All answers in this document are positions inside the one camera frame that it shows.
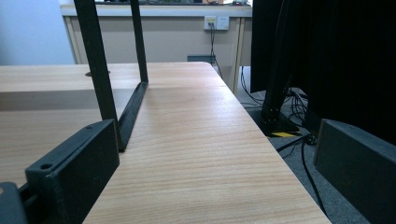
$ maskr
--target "power outlet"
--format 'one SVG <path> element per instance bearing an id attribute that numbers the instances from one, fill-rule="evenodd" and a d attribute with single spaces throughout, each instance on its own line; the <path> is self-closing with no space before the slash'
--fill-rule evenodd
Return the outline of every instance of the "power outlet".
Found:
<path id="1" fill-rule="evenodd" d="M 205 16 L 204 30 L 216 30 L 217 20 L 217 16 Z"/>
<path id="2" fill-rule="evenodd" d="M 230 17 L 228 16 L 218 16 L 218 21 L 216 23 L 217 30 L 228 30 L 230 27 Z"/>

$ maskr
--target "wall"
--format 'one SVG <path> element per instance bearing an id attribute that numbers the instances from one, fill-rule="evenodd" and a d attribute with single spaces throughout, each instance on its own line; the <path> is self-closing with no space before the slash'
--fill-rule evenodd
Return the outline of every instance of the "wall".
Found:
<path id="1" fill-rule="evenodd" d="M 0 5 L 0 65 L 73 64 L 60 3 L 13 0 Z"/>

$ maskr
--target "wood grain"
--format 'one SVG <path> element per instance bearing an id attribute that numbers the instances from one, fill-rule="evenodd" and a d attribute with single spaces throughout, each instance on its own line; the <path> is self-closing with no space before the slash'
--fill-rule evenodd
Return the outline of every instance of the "wood grain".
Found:
<path id="1" fill-rule="evenodd" d="M 138 69 L 109 70 L 120 114 Z M 20 186 L 24 168 L 100 119 L 94 104 L 83 106 L 88 98 L 68 94 L 93 89 L 85 72 L 87 65 L 0 67 L 0 95 L 20 104 L 10 109 L 0 97 L 0 182 Z M 86 223 L 329 223 L 208 63 L 149 63 L 148 75 L 120 167 Z M 40 110 L 26 102 L 43 99 L 16 94 L 35 91 L 60 91 L 59 105 Z M 76 98 L 71 109 L 62 106 L 67 97 Z"/>

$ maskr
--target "black bracket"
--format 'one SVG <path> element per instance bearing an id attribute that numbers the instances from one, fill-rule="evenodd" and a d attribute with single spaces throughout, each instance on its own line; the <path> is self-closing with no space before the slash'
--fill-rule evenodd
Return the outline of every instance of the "black bracket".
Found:
<path id="1" fill-rule="evenodd" d="M 118 119 L 108 75 L 105 49 L 96 11 L 96 4 L 94 0 L 74 1 L 101 116 L 102 119 L 114 119 L 116 121 L 117 143 L 119 151 L 123 152 L 128 144 L 132 129 L 134 128 L 134 122 L 137 118 L 137 113 L 149 85 L 139 2 L 138 0 L 131 0 L 134 39 L 140 70 L 140 83 L 135 88 L 120 119 Z"/>
<path id="2" fill-rule="evenodd" d="M 17 189 L 0 183 L 0 223 L 82 223 L 120 165 L 112 119 L 91 124 L 25 170 Z"/>

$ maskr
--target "desk surface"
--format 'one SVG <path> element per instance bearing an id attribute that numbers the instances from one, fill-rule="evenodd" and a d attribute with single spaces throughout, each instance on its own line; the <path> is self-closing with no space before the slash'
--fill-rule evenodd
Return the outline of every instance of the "desk surface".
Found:
<path id="1" fill-rule="evenodd" d="M 139 82 L 110 64 L 118 113 Z M 100 120 L 88 65 L 0 67 L 0 182 Z M 120 167 L 86 223 L 329 223 L 208 63 L 149 63 Z"/>

